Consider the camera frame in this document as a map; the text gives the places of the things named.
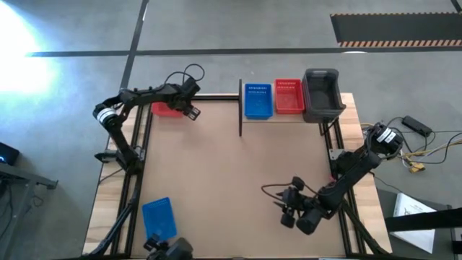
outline black basket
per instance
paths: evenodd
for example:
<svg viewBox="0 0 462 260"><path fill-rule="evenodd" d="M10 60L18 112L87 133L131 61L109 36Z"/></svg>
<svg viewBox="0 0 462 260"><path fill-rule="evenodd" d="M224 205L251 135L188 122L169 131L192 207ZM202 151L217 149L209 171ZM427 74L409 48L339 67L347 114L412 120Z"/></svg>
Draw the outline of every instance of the black basket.
<svg viewBox="0 0 462 260"><path fill-rule="evenodd" d="M336 69L307 69L302 89L305 98L303 119L307 123L330 123L345 109L341 102Z"/></svg>

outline blue plastic basket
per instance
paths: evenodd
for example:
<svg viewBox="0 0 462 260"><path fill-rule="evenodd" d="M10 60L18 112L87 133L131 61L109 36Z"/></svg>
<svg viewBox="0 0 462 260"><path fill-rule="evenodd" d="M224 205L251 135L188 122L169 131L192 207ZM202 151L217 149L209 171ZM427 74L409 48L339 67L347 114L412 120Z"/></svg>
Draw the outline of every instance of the blue plastic basket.
<svg viewBox="0 0 462 260"><path fill-rule="evenodd" d="M245 116L248 119L266 120L273 116L271 84L245 84Z"/></svg>
<svg viewBox="0 0 462 260"><path fill-rule="evenodd" d="M158 235L161 241L176 236L175 218L168 197L145 204L141 210L147 239L153 234Z"/></svg>

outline concrete floor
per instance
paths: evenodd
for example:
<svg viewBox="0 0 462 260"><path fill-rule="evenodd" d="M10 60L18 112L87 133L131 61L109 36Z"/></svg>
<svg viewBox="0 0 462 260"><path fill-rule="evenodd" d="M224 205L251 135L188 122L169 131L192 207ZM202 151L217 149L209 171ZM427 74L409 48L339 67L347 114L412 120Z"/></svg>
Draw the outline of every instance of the concrete floor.
<svg viewBox="0 0 462 260"><path fill-rule="evenodd" d="M13 54L128 50L141 0L107 3L0 2L5 14L0 20L9 19L0 28L11 39L0 42L0 142L21 151L20 167L59 179L55 191L36 191L45 203L27 214L19 234L24 245L15 248L14 259L58 259L82 252L101 169L93 155L108 140L92 109L116 95L126 57ZM453 7L449 0L151 0L139 49L336 47L328 18L334 12L453 12ZM462 129L459 52L137 57L129 87L159 85L192 62L206 70L203 93L237 92L239 78L270 82L301 77L307 68L335 68L340 90L354 93L361 121L411 115L435 131ZM438 134L435 144L452 135ZM406 138L414 149L423 145L415 134ZM460 207L460 157L462 149L456 147L444 164L426 165L423 173L412 175L399 161L383 163L376 172L412 196ZM389 189L381 183L378 187Z"/></svg>

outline power adapter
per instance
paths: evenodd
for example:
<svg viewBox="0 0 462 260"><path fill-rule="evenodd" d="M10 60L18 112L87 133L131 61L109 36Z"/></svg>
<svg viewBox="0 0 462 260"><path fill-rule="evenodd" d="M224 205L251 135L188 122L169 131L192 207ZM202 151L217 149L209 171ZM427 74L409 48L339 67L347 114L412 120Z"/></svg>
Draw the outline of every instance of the power adapter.
<svg viewBox="0 0 462 260"><path fill-rule="evenodd" d="M405 116L401 123L404 126L407 126L410 129L414 130L416 133L420 134L423 137L428 137L433 132L433 130L430 127L425 126L423 123L416 120L415 118L412 118L411 116Z"/></svg>

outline red plastic basket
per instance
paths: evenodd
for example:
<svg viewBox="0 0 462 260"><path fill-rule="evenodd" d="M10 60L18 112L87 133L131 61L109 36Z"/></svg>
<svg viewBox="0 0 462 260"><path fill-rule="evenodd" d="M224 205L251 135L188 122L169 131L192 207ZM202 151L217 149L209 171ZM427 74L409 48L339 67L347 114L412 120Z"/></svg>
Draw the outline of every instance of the red plastic basket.
<svg viewBox="0 0 462 260"><path fill-rule="evenodd" d="M300 79L276 79L276 112L279 114L297 114L305 109L302 81Z"/></svg>
<svg viewBox="0 0 462 260"><path fill-rule="evenodd" d="M169 116L180 118L183 114L180 111L171 110L165 103L152 104L152 113L158 116Z"/></svg>

